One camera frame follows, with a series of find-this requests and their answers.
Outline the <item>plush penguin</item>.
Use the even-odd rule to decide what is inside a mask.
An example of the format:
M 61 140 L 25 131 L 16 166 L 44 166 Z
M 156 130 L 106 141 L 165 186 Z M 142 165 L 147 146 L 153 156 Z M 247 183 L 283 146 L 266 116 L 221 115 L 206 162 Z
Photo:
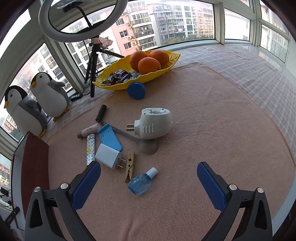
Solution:
M 65 83 L 53 80 L 46 72 L 37 73 L 30 84 L 39 107 L 53 118 L 53 122 L 70 109 L 70 99 L 63 87 Z
M 30 98 L 24 89 L 16 85 L 8 87 L 4 100 L 4 108 L 23 136 L 31 132 L 42 137 L 46 133 L 47 116 L 39 103 Z

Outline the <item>right plush penguin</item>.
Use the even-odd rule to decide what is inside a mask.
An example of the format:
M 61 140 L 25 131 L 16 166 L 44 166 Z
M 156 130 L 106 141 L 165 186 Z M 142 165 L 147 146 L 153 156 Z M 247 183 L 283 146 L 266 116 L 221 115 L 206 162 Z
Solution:
M 39 107 L 53 118 L 53 122 L 70 109 L 70 99 L 63 87 L 65 83 L 53 80 L 46 72 L 37 73 L 30 84 Z

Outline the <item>black cylinder lipstick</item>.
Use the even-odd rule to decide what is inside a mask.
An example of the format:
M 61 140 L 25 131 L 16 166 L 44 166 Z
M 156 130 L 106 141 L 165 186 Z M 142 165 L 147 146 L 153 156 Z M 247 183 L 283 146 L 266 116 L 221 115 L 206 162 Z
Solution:
M 107 106 L 105 104 L 103 104 L 100 107 L 100 110 L 99 110 L 99 112 L 98 112 L 98 114 L 97 114 L 97 116 L 95 118 L 95 120 L 96 120 L 97 123 L 101 123 L 106 110 L 107 110 Z

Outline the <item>pink towel mat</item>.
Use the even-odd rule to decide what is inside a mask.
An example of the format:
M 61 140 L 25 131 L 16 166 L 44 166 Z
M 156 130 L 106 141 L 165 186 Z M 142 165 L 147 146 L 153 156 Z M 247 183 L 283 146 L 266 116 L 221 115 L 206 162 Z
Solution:
M 57 188 L 85 169 L 86 140 L 77 134 L 95 123 L 102 104 L 104 121 L 121 130 L 144 108 L 171 111 L 172 128 L 151 156 L 118 136 L 124 156 L 135 153 L 135 174 L 152 167 L 158 173 L 147 192 L 136 196 L 125 183 L 124 169 L 102 166 L 78 211 L 96 240 L 201 240 L 220 213 L 197 178 L 201 161 L 240 189 L 263 188 L 276 214 L 292 185 L 295 162 L 281 131 L 257 104 L 199 63 L 170 70 L 146 90 L 144 99 L 133 100 L 125 91 L 98 89 L 95 97 L 74 102 L 48 139 L 49 184 Z

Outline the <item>orange fruit back right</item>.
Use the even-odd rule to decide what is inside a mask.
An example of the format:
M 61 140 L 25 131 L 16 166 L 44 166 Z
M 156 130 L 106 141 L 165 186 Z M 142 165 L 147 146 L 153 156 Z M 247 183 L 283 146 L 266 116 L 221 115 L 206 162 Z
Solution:
M 165 67 L 170 60 L 169 55 L 164 50 L 153 50 L 150 52 L 149 57 L 158 60 L 162 68 Z

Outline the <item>wrapped candies pile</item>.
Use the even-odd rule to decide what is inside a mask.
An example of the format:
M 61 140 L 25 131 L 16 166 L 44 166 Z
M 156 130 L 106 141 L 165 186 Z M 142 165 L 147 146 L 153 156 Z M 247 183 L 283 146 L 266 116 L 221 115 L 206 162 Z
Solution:
M 136 79 L 140 76 L 140 73 L 127 72 L 123 69 L 119 69 L 116 72 L 112 72 L 109 77 L 102 82 L 103 85 L 112 86 L 115 84 L 125 83 L 128 80 Z

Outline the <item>blue round lid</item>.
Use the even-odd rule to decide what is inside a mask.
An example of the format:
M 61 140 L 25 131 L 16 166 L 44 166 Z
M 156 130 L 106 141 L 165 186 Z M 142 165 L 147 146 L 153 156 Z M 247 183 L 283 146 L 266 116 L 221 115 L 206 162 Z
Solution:
M 128 96 L 135 100 L 140 100 L 145 97 L 145 86 L 139 82 L 131 83 L 127 88 Z

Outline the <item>pink cosmetic tube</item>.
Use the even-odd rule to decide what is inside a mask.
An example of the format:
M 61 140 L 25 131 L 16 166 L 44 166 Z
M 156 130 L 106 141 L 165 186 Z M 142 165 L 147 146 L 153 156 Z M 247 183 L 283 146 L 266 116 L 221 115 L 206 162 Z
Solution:
M 88 128 L 83 129 L 80 133 L 77 134 L 78 138 L 87 137 L 90 134 L 97 133 L 100 130 L 101 126 L 99 123 L 92 125 Z

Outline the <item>checked grey cloth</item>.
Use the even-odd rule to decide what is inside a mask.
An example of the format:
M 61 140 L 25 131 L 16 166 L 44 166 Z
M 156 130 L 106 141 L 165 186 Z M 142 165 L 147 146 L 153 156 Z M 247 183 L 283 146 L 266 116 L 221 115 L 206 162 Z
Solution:
M 107 104 L 106 120 L 119 128 L 140 117 L 143 108 L 164 107 L 173 115 L 173 129 L 184 138 L 201 137 L 225 146 L 255 145 L 271 140 L 273 121 L 295 149 L 295 83 L 272 64 L 241 45 L 208 45 L 180 51 L 176 66 L 147 83 L 143 100 L 125 91 L 101 90 L 94 100 L 74 104 L 70 113 L 51 123 L 45 139 L 69 127 L 100 104 Z M 247 100 L 268 116 L 261 120 Z

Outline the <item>blue liquid bottle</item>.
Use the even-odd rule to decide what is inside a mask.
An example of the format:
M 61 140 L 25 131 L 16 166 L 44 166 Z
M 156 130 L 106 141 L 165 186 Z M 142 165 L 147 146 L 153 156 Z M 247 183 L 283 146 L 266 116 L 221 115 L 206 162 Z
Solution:
M 158 170 L 152 167 L 146 173 L 134 176 L 127 187 L 134 195 L 141 196 L 149 189 L 152 178 L 154 178 L 156 174 L 158 174 Z

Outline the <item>red white cardboard box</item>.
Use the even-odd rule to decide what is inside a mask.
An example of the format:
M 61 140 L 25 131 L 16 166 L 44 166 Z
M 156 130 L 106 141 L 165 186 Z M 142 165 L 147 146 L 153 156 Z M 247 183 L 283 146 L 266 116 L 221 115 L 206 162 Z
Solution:
M 19 207 L 16 224 L 25 229 L 30 198 L 35 187 L 49 189 L 49 145 L 31 132 L 17 146 L 12 162 L 11 198 L 13 207 Z

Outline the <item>blue phone stand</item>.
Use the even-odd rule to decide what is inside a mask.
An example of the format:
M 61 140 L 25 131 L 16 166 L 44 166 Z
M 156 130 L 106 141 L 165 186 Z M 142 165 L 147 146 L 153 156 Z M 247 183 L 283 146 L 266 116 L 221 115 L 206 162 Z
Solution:
M 122 150 L 122 146 L 119 143 L 110 124 L 108 124 L 108 123 L 105 124 L 103 127 L 101 127 L 98 130 L 97 133 L 99 135 L 99 138 L 100 138 L 100 141 L 102 144 L 104 144 L 112 149 L 115 149 L 119 152 Z

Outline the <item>wooden clothespin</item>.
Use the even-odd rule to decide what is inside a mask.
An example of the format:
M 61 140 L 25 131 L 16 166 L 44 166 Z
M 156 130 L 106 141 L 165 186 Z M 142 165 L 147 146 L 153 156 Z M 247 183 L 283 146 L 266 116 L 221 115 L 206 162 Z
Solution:
M 128 153 L 126 160 L 126 169 L 125 169 L 125 183 L 128 183 L 132 180 L 134 175 L 134 164 L 135 164 L 135 153 Z

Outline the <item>orange fruit front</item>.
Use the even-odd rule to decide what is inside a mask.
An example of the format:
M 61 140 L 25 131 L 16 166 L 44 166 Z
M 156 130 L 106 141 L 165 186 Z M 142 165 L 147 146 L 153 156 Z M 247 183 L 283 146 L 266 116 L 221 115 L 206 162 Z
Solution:
M 151 58 L 151 57 L 146 57 L 140 60 L 138 63 L 138 71 L 140 74 L 149 74 L 151 72 L 156 72 L 158 70 L 161 70 L 161 65 L 158 62 L 158 60 Z

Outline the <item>black tripod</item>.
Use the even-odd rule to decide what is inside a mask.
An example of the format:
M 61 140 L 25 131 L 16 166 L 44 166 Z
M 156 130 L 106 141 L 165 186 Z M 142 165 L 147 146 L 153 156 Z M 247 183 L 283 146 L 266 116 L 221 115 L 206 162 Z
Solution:
M 107 50 L 107 47 L 103 46 L 103 40 L 104 39 L 101 37 L 95 37 L 91 38 L 89 43 L 89 46 L 92 48 L 92 50 L 89 55 L 89 61 L 86 69 L 85 83 L 89 83 L 91 98 L 93 98 L 95 95 L 95 86 L 93 82 L 96 80 L 98 52 L 108 54 L 117 58 L 124 58 L 124 56 L 118 53 Z

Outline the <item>white plug-in repellent device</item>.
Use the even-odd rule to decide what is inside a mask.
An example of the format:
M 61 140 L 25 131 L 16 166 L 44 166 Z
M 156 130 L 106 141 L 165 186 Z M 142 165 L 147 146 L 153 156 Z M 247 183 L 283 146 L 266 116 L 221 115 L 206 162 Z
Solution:
M 134 132 L 143 140 L 160 138 L 166 135 L 172 127 L 171 112 L 165 108 L 144 108 L 139 120 L 126 125 L 128 132 Z

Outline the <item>left plush penguin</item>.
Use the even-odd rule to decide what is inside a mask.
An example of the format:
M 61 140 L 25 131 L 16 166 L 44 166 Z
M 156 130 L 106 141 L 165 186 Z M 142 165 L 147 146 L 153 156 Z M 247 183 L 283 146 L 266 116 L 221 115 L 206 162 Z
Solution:
M 24 89 L 16 85 L 8 87 L 4 100 L 4 108 L 23 136 L 31 132 L 42 137 L 46 133 L 47 116 L 39 103 L 30 98 Z

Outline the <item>white usb charger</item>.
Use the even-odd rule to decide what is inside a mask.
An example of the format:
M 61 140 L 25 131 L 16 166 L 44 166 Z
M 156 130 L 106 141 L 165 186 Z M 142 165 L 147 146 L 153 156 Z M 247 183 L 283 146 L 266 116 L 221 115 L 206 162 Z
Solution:
M 95 154 L 95 160 L 100 164 L 104 164 L 112 170 L 117 169 L 118 167 L 123 168 L 121 166 L 121 161 L 125 160 L 122 158 L 122 152 L 112 149 L 111 147 L 100 144 L 99 148 Z

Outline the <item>patterned white lighter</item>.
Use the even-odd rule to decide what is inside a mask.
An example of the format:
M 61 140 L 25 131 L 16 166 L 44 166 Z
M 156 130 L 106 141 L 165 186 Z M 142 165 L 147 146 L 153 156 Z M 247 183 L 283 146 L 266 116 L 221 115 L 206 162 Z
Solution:
M 86 165 L 95 160 L 95 134 L 87 136 Z

